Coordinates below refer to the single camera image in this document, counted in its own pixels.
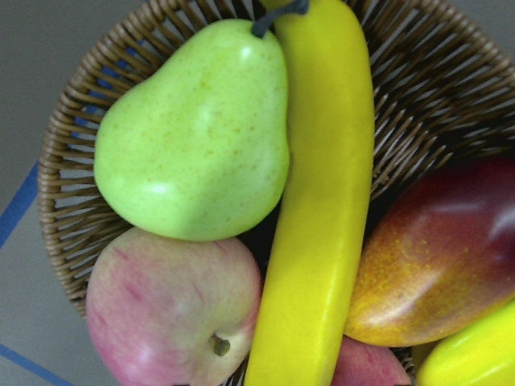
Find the red yellow mango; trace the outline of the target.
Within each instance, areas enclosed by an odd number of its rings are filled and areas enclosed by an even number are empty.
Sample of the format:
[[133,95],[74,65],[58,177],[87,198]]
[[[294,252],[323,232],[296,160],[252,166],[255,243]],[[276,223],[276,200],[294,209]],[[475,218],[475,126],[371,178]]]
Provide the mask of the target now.
[[484,158],[420,179],[368,238],[345,332],[378,346],[429,343],[514,296],[514,161]]

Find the red apple upper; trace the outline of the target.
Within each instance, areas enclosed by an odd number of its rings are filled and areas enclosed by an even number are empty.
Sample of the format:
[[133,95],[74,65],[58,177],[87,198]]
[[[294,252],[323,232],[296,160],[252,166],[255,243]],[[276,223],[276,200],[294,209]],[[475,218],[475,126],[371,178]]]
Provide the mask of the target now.
[[249,353],[261,291],[257,262],[236,238],[188,242],[132,228],[94,265],[89,334],[122,385],[218,385]]

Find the yellow banana under pear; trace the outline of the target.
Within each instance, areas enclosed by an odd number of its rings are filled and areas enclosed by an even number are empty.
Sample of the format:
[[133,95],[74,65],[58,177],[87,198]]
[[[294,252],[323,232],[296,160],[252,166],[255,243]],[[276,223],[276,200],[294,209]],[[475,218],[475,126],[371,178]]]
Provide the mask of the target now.
[[361,257],[375,113],[361,24],[312,1],[275,32],[289,73],[290,172],[244,382],[329,385]]

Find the red apple lower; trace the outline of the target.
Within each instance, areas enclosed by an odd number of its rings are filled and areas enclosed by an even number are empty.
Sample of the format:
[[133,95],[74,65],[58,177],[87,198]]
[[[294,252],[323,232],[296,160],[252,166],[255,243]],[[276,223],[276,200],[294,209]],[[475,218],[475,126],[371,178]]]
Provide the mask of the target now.
[[389,348],[344,336],[332,385],[411,385],[411,380]]

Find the red apple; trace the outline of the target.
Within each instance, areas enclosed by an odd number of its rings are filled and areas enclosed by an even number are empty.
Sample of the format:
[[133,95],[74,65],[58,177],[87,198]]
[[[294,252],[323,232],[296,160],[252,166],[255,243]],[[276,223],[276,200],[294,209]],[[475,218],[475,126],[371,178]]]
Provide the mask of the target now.
[[389,348],[344,336],[332,385],[411,385],[411,380]]
[[261,291],[257,262],[236,238],[188,242],[132,228],[94,265],[89,334],[122,385],[218,385],[249,353]]

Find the woven wicker basket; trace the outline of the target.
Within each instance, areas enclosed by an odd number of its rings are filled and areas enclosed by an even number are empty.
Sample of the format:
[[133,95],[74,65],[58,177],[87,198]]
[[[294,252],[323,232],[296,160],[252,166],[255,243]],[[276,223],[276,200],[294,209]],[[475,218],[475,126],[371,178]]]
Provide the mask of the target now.
[[[84,57],[51,115],[38,178],[47,253],[81,315],[86,317],[97,258],[124,232],[143,230],[122,219],[97,188],[93,163],[102,118],[204,27],[233,18],[256,21],[288,2],[148,1]],[[365,236],[381,212],[428,172],[491,155],[513,156],[514,66],[445,1],[342,2],[361,24],[373,83],[373,170]],[[283,50],[275,32],[278,20],[270,29]],[[286,75],[290,155],[287,61]],[[269,215],[248,231],[221,239],[243,243],[261,272],[253,338],[289,172],[290,158],[282,195]],[[234,373],[245,375],[253,338]]]

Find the green yellow pear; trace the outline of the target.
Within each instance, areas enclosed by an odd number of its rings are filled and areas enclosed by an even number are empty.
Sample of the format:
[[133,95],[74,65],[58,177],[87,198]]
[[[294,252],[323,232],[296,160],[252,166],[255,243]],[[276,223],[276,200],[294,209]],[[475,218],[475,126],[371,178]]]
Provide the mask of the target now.
[[289,169],[288,84],[271,32],[292,1],[256,21],[214,22],[101,120],[94,178],[106,203],[160,236],[237,236],[269,215]]

